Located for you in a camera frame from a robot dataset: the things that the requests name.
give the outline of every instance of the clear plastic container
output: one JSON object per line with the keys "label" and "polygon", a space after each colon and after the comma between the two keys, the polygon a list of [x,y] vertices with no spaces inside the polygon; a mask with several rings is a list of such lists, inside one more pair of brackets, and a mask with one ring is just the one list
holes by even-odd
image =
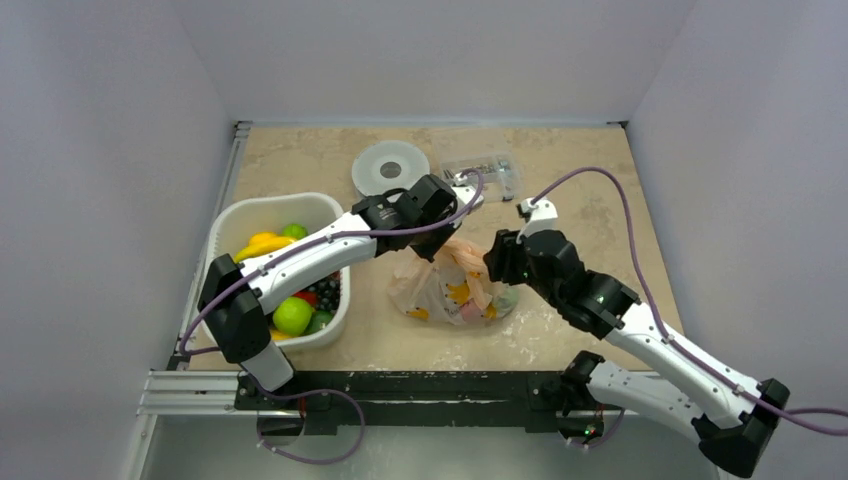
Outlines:
{"label": "clear plastic container", "polygon": [[494,128],[452,128],[433,134],[442,179],[466,168],[483,172],[486,202],[508,202],[521,195],[521,174],[503,133]]}
{"label": "clear plastic container", "polygon": [[[333,223],[342,213],[339,202],[323,193],[251,198],[234,203],[221,212],[212,225],[206,249],[206,265],[225,253],[235,255],[247,245],[253,234],[279,232],[290,223],[303,225],[312,233]],[[286,352],[293,352],[318,348],[339,338],[344,330],[345,313],[350,306],[350,267],[341,269],[340,287],[339,308],[326,328],[312,335],[277,341],[277,346]],[[203,323],[203,329],[211,339],[212,334],[206,323]]]}

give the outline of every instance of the translucent plastic bag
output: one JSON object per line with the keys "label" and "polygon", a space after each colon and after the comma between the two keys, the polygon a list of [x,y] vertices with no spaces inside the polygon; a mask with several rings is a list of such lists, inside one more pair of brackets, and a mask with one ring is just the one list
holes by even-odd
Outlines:
{"label": "translucent plastic bag", "polygon": [[401,312],[425,321],[483,324],[515,308],[518,290],[489,280],[485,251],[450,239],[430,263],[418,257],[395,268],[389,297]]}

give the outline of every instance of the beige tabletop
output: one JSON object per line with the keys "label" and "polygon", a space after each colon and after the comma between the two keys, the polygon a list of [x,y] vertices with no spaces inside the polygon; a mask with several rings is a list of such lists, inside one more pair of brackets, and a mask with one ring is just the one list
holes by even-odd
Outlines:
{"label": "beige tabletop", "polygon": [[[253,128],[233,201],[303,191],[326,193],[344,209],[357,201],[350,177],[354,158],[381,140],[417,145],[433,160],[433,128]],[[640,262],[663,319],[682,331],[665,265],[654,236],[639,177],[621,128],[505,128],[503,135],[524,175],[520,198],[538,193],[557,177],[582,166],[609,169],[624,185],[633,212]],[[548,196],[557,227],[578,248],[587,268],[609,273],[644,298],[627,248],[621,201],[612,183],[586,173]],[[514,202],[486,203],[455,237],[491,247],[495,231],[518,229]],[[410,252],[388,253],[354,265],[346,327],[327,347],[288,354],[302,370],[560,370],[580,350],[591,350],[630,370],[644,363],[606,342],[571,328],[532,290],[521,289],[518,306],[487,326],[422,322],[399,312],[386,294],[391,272]],[[195,347],[211,345],[202,329]],[[219,353],[191,359],[194,370],[238,369]]]}

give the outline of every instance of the yellow banana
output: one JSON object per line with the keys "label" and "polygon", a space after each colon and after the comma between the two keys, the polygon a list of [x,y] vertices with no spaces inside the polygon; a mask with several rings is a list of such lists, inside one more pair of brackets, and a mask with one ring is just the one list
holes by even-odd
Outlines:
{"label": "yellow banana", "polygon": [[292,243],[296,242],[292,237],[274,237],[269,238],[267,240],[256,242],[252,245],[248,245],[244,247],[239,253],[237,253],[233,257],[233,261],[239,263],[248,258],[254,258],[261,255],[265,255],[271,252],[275,252],[283,247],[288,247]]}

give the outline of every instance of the metal frame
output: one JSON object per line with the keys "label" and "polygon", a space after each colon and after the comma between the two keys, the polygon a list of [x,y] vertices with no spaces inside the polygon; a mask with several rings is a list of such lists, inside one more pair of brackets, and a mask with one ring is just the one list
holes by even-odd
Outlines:
{"label": "metal frame", "polygon": [[[226,208],[232,200],[233,190],[238,179],[238,171],[244,158],[250,130],[253,126],[295,126],[298,124],[275,123],[275,122],[251,122],[240,121],[235,124],[234,137],[225,173],[213,210],[214,217]],[[184,335],[188,323],[194,316],[195,305],[200,294],[200,281],[205,268],[207,245],[201,249],[195,265],[195,274],[192,280],[186,305],[183,310],[183,319],[179,334],[174,344],[174,353],[177,353],[177,345]],[[124,462],[122,480],[143,480],[145,468],[151,444],[156,436],[160,416],[262,416],[273,418],[299,418],[299,413],[294,410],[277,411],[248,411],[233,408],[238,389],[239,372],[217,372],[217,371],[151,371],[148,373],[144,384],[144,391],[136,411],[136,422],[133,425],[128,456]],[[646,377],[656,376],[655,372],[633,372],[636,375]],[[593,411],[574,411],[573,416],[594,415]],[[638,413],[627,411],[627,416],[636,416]],[[727,474],[716,467],[718,480],[734,480],[737,477]]]}

